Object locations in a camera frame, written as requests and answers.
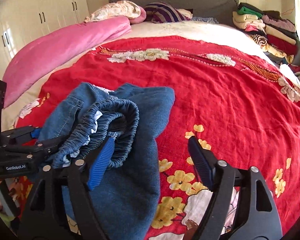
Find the floral blanket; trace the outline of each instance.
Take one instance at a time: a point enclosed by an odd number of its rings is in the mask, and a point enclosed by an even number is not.
[[[233,167],[259,168],[284,233],[300,216],[300,94],[266,61],[179,36],[114,41],[53,73],[17,126],[41,127],[81,82],[111,90],[129,82],[175,91],[169,123],[156,139],[161,197],[145,239],[181,240],[207,208],[211,192],[187,151],[193,135]],[[237,200],[234,189],[223,232],[231,229]]]

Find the bed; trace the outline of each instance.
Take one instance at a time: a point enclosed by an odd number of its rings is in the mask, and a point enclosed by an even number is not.
[[[154,0],[131,1],[144,6]],[[109,90],[126,82],[171,87],[175,102],[169,123],[156,138],[161,194],[149,229],[141,234],[150,240],[180,240],[187,231],[186,221],[200,222],[211,192],[201,184],[187,152],[192,135],[233,167],[259,168],[286,233],[300,216],[300,94],[258,45],[226,25],[232,23],[237,0],[163,1],[191,8],[194,16],[215,17],[221,24],[132,25],[131,32],[96,44],[42,75],[2,111],[2,130],[41,127],[81,82]],[[147,49],[155,51],[148,54]],[[127,59],[127,51],[142,53],[144,58]],[[120,60],[111,62],[113,54]],[[23,206],[31,183],[25,177],[20,182]],[[223,233],[231,229],[237,201],[234,189]],[[126,233],[138,239],[129,229]],[[110,234],[113,239],[119,237]]]

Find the white bed sheet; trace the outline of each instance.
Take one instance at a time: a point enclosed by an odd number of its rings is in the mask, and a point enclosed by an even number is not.
[[[226,45],[238,49],[248,55],[258,56],[273,65],[271,60],[263,53],[252,39],[244,33],[226,25],[207,24],[204,22],[183,21],[178,23],[154,24],[143,22],[141,24],[132,25],[132,31],[127,33],[120,39],[137,38],[137,37],[164,37],[177,35],[186,39],[195,41],[206,41],[218,45]],[[2,131],[13,129],[18,121],[19,113],[27,104],[35,101],[40,93],[42,85],[48,80],[50,75],[60,69],[71,67],[80,57],[89,50],[77,55],[62,66],[54,69],[50,73],[43,76],[26,92],[22,94],[17,101],[2,110]]]

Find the yellow flower print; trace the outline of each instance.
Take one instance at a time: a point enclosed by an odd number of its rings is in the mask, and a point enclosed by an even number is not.
[[[283,169],[277,169],[275,171],[275,176],[273,177],[272,181],[274,181],[274,184],[278,184],[280,179],[282,178],[282,175],[283,175]]]
[[[174,175],[167,177],[167,181],[170,183],[169,188],[172,190],[187,191],[191,189],[192,185],[189,182],[192,180],[194,180],[194,174],[186,174],[184,171],[175,171]]]
[[[186,139],[189,139],[191,136],[194,136],[194,133],[192,131],[186,132],[186,136],[185,136]]]
[[[288,158],[286,161],[286,169],[289,169],[291,165],[291,158]]]
[[[189,163],[190,165],[194,165],[193,160],[191,157],[187,158],[187,163]]]
[[[199,125],[194,125],[193,126],[193,129],[196,131],[196,132],[203,132],[204,128],[203,128],[203,125],[202,124],[199,124]]]
[[[159,172],[166,171],[171,168],[173,162],[168,162],[167,159],[163,159],[162,161],[159,161]]]
[[[188,189],[186,191],[186,194],[191,196],[197,194],[200,190],[208,189],[206,186],[204,186],[201,182],[195,182],[192,184],[192,188]]]
[[[177,213],[182,213],[184,207],[185,204],[182,203],[181,197],[163,197],[157,206],[151,226],[156,229],[170,226],[172,224],[171,219],[175,218]]]
[[[275,194],[277,198],[284,192],[284,187],[286,186],[286,182],[282,179],[278,184],[276,184]]]
[[[210,144],[207,144],[207,141],[206,140],[201,140],[199,139],[198,142],[200,143],[201,147],[203,149],[206,149],[206,150],[211,150],[211,145]]]

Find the green folded clothing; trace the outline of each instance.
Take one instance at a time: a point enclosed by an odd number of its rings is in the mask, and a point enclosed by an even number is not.
[[[242,6],[241,9],[237,11],[237,13],[238,13],[239,15],[244,15],[244,14],[254,14],[254,15],[257,15],[259,18],[262,17],[262,14],[261,14],[261,13],[258,13],[258,12],[254,11],[254,10],[251,10],[251,9],[245,7],[245,6]]]

